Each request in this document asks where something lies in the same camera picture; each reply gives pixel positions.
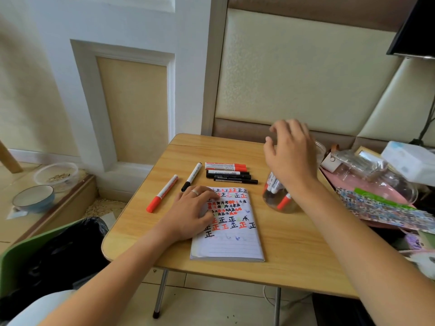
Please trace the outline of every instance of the hand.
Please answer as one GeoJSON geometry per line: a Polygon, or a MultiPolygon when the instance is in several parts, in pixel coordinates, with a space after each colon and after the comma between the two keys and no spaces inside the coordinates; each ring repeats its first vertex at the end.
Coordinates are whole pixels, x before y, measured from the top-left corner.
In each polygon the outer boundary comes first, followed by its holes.
{"type": "Polygon", "coordinates": [[[220,196],[207,186],[189,186],[186,191],[177,194],[171,209],[156,227],[164,231],[174,242],[192,238],[213,221],[211,210],[199,218],[201,208],[209,199],[219,198],[220,196]],[[192,192],[193,189],[198,192],[198,196],[192,192]]]}
{"type": "Polygon", "coordinates": [[[276,121],[270,131],[276,132],[278,144],[275,150],[272,138],[266,137],[266,163],[293,195],[301,185],[313,179],[317,180],[315,140],[307,125],[295,119],[276,121]]]}

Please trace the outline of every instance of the black monitor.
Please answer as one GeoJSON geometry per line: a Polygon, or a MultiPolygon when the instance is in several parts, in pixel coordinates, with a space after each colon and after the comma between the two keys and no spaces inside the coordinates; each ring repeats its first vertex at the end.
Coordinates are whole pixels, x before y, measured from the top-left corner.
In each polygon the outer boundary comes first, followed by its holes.
{"type": "Polygon", "coordinates": [[[417,1],[387,54],[435,59],[435,0],[417,1]]]}

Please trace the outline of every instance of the forearm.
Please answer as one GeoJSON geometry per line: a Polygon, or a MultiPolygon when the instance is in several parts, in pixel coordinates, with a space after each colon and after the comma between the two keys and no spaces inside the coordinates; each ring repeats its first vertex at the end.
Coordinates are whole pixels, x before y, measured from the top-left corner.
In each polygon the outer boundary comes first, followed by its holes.
{"type": "Polygon", "coordinates": [[[432,325],[435,286],[318,181],[294,196],[334,251],[378,326],[432,325]]]}
{"type": "Polygon", "coordinates": [[[41,326],[116,325],[144,276],[172,242],[154,228],[52,312],[41,326]]]}

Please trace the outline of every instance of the person's left hand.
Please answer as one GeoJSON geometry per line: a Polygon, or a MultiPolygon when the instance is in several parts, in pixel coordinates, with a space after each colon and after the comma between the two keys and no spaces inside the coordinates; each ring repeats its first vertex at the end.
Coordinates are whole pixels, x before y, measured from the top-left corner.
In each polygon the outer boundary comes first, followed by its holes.
{"type": "Polygon", "coordinates": [[[199,218],[203,205],[209,199],[219,198],[220,196],[207,186],[189,186],[186,191],[177,194],[171,209],[156,227],[167,232],[173,241],[190,239],[213,221],[211,210],[199,218]]]}

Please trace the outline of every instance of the metal table leg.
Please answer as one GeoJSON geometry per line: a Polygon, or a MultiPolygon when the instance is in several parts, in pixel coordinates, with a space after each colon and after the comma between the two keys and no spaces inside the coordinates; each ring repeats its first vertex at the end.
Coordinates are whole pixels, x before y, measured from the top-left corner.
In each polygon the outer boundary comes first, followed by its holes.
{"type": "Polygon", "coordinates": [[[275,293],[275,320],[274,326],[279,326],[279,310],[281,307],[281,287],[276,288],[275,293]]]}
{"type": "Polygon", "coordinates": [[[159,293],[157,294],[156,306],[154,308],[153,318],[157,319],[160,317],[160,307],[162,305],[164,288],[166,286],[166,279],[169,271],[167,269],[163,270],[162,281],[160,282],[159,293]]]}

